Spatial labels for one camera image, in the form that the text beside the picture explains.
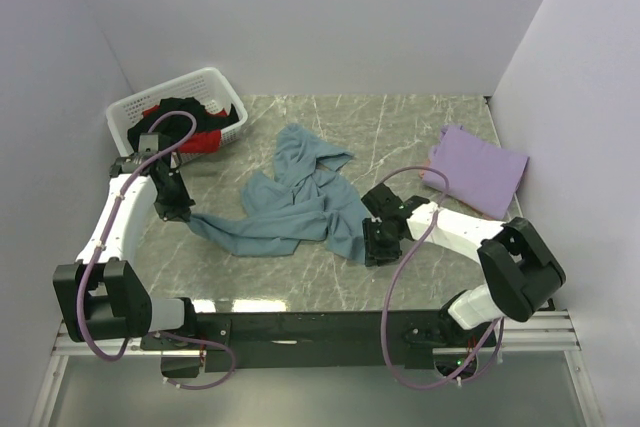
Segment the blue t shirt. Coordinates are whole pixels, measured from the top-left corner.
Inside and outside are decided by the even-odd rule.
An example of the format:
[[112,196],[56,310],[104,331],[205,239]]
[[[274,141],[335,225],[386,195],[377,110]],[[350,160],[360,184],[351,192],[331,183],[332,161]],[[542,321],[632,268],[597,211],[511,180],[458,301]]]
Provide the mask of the blue t shirt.
[[363,264],[362,224],[369,212],[340,174],[352,158],[351,152],[289,124],[277,134],[273,176],[258,171],[241,191],[246,217],[193,214],[188,227],[236,256],[287,256],[302,241],[323,241],[330,252]]

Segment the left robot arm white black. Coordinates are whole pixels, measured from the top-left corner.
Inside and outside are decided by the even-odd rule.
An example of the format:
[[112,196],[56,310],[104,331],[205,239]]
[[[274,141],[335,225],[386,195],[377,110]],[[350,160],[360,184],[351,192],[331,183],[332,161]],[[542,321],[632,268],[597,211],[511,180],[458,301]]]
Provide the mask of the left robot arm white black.
[[84,340],[77,298],[85,270],[91,269],[84,290],[86,330],[91,338],[111,340],[142,337],[164,330],[176,348],[193,346],[200,325],[191,318],[193,306],[182,298],[152,298],[137,277],[133,261],[147,213],[155,209],[163,221],[186,223],[195,202],[179,172],[179,155],[156,155],[170,147],[164,134],[141,136],[139,150],[119,157],[109,172],[109,193],[94,232],[76,260],[60,265],[53,286],[70,338]]

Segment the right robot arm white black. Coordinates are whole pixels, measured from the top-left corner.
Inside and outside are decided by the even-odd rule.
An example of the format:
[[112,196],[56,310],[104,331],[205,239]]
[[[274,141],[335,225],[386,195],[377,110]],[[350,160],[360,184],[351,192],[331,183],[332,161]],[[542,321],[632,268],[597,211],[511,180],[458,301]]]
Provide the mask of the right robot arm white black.
[[373,215],[362,223],[365,264],[381,266],[402,256],[402,240],[424,239],[480,265],[485,282],[441,308],[439,334],[460,346],[474,329],[505,317],[524,323],[566,282],[566,274],[533,224],[471,217],[420,196],[401,200],[384,184],[368,191]]

